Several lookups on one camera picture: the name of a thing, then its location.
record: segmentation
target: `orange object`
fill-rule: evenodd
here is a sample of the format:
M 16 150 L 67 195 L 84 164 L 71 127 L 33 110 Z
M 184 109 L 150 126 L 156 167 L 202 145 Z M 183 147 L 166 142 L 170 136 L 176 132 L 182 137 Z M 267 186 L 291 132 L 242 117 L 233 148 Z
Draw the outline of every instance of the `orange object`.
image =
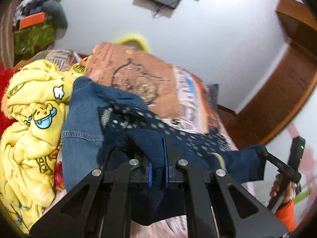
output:
M 295 230 L 294 201 L 277 210 L 275 215 L 286 225 L 290 232 Z
M 20 20 L 20 29 L 33 26 L 45 21 L 45 12 L 36 13 L 30 16 L 25 17 L 23 20 Z

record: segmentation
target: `green object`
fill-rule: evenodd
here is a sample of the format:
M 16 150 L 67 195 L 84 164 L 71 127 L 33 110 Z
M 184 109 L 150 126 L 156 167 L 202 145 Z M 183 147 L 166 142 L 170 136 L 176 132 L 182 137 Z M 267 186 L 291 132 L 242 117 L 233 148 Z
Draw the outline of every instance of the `green object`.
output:
M 313 192 L 313 188 L 308 188 L 304 192 L 299 193 L 295 198 L 294 198 L 294 204 L 302 201 L 303 199 L 307 198 L 311 193 Z
M 43 22 L 14 32 L 14 53 L 34 54 L 34 46 L 44 48 L 56 37 L 56 28 L 50 22 Z

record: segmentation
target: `yellow plush fabric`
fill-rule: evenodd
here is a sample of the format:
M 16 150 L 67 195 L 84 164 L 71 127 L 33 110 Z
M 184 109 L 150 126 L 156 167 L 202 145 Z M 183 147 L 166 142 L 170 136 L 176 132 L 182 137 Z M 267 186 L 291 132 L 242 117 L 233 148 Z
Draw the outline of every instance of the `yellow plush fabric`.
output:
M 73 82 L 84 69 L 60 72 L 46 60 L 24 66 L 10 80 L 7 112 L 15 118 L 0 140 L 0 199 L 28 233 L 54 200 L 54 165 Z

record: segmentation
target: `silver screw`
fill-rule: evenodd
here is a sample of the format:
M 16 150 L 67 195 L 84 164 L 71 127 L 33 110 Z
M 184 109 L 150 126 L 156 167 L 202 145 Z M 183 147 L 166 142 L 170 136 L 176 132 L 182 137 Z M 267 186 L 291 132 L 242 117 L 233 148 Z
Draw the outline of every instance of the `silver screw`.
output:
M 226 175 L 226 171 L 223 170 L 223 169 L 218 169 L 218 170 L 216 171 L 216 175 L 223 177 L 223 176 Z
M 181 166 L 186 166 L 186 165 L 188 165 L 188 161 L 187 161 L 186 159 L 180 159 L 180 160 L 179 160 L 179 164 L 180 164 Z
M 93 175 L 93 176 L 100 176 L 101 175 L 101 170 L 100 169 L 94 169 L 92 172 L 91 172 L 91 174 Z
M 129 164 L 130 165 L 132 165 L 132 166 L 136 166 L 136 165 L 138 165 L 138 160 L 137 159 L 131 159 L 130 161 L 129 161 Z

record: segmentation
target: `brown printed fabric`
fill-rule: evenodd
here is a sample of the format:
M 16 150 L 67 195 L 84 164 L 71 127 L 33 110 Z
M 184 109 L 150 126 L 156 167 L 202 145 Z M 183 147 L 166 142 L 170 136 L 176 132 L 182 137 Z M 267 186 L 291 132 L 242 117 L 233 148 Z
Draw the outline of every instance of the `brown printed fabric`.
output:
M 103 42 L 88 58 L 85 76 L 139 95 L 162 118 L 180 117 L 173 65 L 147 52 Z

